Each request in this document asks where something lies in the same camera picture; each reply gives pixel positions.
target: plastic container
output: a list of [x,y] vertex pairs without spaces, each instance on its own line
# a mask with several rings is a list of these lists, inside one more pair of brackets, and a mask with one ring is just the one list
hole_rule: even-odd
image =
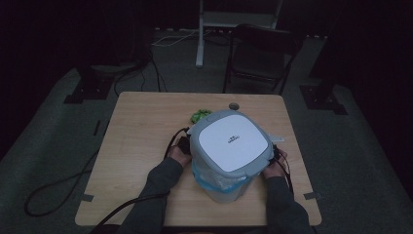
[[217,203],[244,195],[274,157],[269,136],[239,111],[209,114],[190,135],[194,178]]

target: chair backrest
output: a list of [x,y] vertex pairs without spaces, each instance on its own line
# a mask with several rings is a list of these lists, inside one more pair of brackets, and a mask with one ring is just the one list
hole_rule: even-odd
[[292,57],[295,57],[300,49],[299,41],[291,32],[251,24],[240,24],[232,30],[231,49],[234,39],[241,39],[260,50],[283,53]]

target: wooden tabletop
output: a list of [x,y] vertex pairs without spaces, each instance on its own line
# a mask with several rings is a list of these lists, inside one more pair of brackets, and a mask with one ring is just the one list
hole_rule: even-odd
[[[190,127],[190,117],[199,109],[228,109],[231,102],[265,132],[282,136],[278,147],[288,153],[295,200],[310,217],[321,223],[313,192],[282,97],[230,94],[122,93],[100,147],[94,169],[76,215],[79,225],[96,225],[110,212],[142,190],[150,170],[164,157],[171,137]],[[266,225],[266,187],[257,177],[244,196],[233,203],[213,202],[196,183],[188,165],[171,190],[165,226],[259,226]],[[106,223],[121,224],[131,206]]]

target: green plastic item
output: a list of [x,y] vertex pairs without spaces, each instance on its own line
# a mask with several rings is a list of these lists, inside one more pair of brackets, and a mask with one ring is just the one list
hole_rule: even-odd
[[192,115],[191,122],[196,124],[198,121],[200,121],[202,118],[206,117],[210,113],[212,113],[212,111],[207,109],[200,109]]

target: person's arm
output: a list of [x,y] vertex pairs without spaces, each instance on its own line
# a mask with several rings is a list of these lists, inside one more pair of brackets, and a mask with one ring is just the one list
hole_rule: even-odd
[[[183,168],[190,160],[178,147],[173,147],[169,157],[148,174],[139,197],[167,193],[177,184]],[[134,204],[117,234],[160,233],[164,226],[166,209],[167,197]]]
[[[280,150],[283,157],[286,153]],[[294,201],[288,189],[285,174],[277,163],[264,170],[267,182],[266,216],[268,232],[273,234],[306,234],[313,233],[306,210]]]

